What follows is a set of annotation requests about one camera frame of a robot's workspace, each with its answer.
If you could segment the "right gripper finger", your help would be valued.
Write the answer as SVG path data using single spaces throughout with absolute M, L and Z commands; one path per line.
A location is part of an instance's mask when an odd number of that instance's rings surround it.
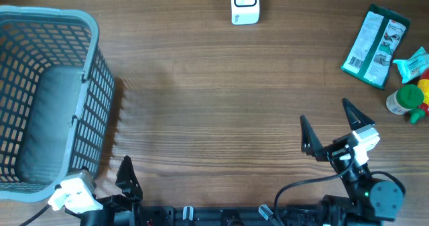
M 308 156 L 321 156 L 323 146 L 305 115 L 300 116 L 302 132 L 301 151 Z
M 366 125 L 375 125 L 374 120 L 356 108 L 356 106 L 354 106 L 354 104 L 352 104 L 348 98 L 343 98 L 342 102 L 349 127 L 352 131 L 361 129 Z

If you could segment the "white jar green lid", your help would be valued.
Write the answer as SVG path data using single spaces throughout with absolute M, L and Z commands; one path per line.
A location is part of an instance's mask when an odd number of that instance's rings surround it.
M 387 109 L 395 115 L 404 115 L 422 104 L 424 94 L 414 84 L 407 84 L 386 99 Z

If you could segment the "teal wet wipes pack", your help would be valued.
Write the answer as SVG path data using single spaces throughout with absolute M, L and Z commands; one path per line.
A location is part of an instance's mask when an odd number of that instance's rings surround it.
M 396 59 L 393 63 L 402 77 L 402 83 L 406 84 L 419 77 L 428 68 L 428 53 L 423 47 L 420 47 L 407 60 Z

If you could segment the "red chili sauce bottle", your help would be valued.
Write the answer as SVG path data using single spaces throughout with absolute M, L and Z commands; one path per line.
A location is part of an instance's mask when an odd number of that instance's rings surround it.
M 418 81 L 417 87 L 423 92 L 424 98 L 422 104 L 410 111 L 410 123 L 416 124 L 420 119 L 428 116 L 428 77 L 429 71 L 426 69 Z

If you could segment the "green 3M gloves package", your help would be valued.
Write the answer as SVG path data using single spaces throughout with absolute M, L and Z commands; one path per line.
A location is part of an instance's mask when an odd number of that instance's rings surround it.
M 388 78 L 393 55 L 407 34 L 410 20 L 372 4 L 341 70 L 378 89 Z

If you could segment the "white barcode scanner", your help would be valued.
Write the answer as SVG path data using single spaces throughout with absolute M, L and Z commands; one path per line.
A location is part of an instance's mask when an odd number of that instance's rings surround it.
M 233 25 L 251 25 L 259 21 L 260 0 L 231 0 Z

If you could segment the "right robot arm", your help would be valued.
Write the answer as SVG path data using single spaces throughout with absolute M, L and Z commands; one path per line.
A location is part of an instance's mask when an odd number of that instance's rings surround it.
M 405 186 L 387 172 L 370 171 L 368 152 L 380 141 L 375 122 L 350 100 L 342 100 L 351 132 L 323 146 L 306 116 L 300 117 L 301 150 L 329 162 L 347 192 L 326 195 L 318 206 L 322 225 L 381 225 L 394 221 L 406 195 Z

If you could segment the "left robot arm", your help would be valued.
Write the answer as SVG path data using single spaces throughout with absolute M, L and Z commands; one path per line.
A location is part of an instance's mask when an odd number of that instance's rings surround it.
M 80 216 L 83 226 L 142 225 L 140 217 L 143 191 L 129 156 L 125 156 L 117 172 L 115 185 L 121 194 L 97 199 L 103 208 L 87 211 Z

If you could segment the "grey plastic shopping basket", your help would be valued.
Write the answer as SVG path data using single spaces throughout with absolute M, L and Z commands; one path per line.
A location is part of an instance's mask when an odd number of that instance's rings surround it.
M 1 7 L 1 198 L 50 197 L 70 172 L 96 176 L 115 92 L 88 13 Z

